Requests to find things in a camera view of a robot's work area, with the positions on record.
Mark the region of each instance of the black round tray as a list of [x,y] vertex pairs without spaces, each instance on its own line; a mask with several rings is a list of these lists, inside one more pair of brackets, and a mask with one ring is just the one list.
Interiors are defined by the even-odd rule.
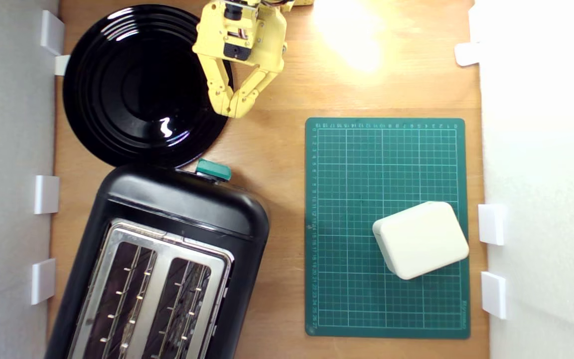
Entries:
[[139,5],[106,16],[82,36],[68,61],[63,102],[90,152],[113,166],[178,167],[214,143],[227,118],[213,111],[192,52],[197,24],[175,7]]

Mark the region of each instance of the white rounded block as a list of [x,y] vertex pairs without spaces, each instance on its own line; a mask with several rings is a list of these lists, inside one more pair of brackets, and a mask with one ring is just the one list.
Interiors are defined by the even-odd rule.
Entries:
[[413,279],[469,256],[469,245],[453,208],[425,202],[373,223],[387,268]]

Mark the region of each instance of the white plastic clip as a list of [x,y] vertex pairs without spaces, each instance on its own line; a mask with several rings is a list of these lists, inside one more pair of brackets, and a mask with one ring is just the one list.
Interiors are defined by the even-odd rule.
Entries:
[[70,55],[55,56],[54,58],[54,74],[57,76],[65,76],[66,68],[70,61]]
[[37,176],[34,183],[34,214],[59,211],[59,177]]
[[66,25],[50,11],[43,10],[41,14],[41,46],[55,56],[63,53],[63,36]]
[[506,319],[506,279],[483,271],[482,277],[482,309],[501,320]]
[[481,39],[483,37],[483,21],[481,5],[476,4],[469,9],[469,32],[471,42],[459,43],[455,46],[455,61],[464,67],[480,63]]
[[480,223],[480,241],[493,245],[504,245],[506,206],[479,204],[478,222]]
[[36,305],[54,296],[56,273],[57,263],[54,258],[32,265],[30,304]]

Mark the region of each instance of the white wall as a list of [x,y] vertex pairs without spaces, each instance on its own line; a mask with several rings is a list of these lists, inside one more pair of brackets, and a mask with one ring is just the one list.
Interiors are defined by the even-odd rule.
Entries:
[[478,0],[487,203],[508,206],[492,359],[574,358],[574,0]]
[[32,214],[34,176],[54,153],[54,57],[39,46],[57,0],[0,0],[0,359],[45,350],[46,303],[30,306],[32,263],[48,258],[50,216]]

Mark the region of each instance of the wooden table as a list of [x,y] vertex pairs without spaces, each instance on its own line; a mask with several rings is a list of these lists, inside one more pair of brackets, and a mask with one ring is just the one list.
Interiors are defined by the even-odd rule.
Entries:
[[[108,13],[141,0],[62,0],[66,53]],[[207,0],[164,0],[200,14]],[[237,349],[240,359],[488,357],[481,309],[477,204],[483,202],[477,68],[458,68],[453,46],[469,39],[472,0],[316,0],[287,14],[285,71],[243,119],[230,120],[205,158],[230,165],[235,181],[269,200],[272,233]],[[235,69],[237,81],[246,71]],[[52,222],[57,295],[110,166],[77,141],[57,79],[55,175],[61,208]],[[461,117],[466,121],[471,243],[471,338],[466,341],[309,337],[304,330],[304,125],[311,116]]]

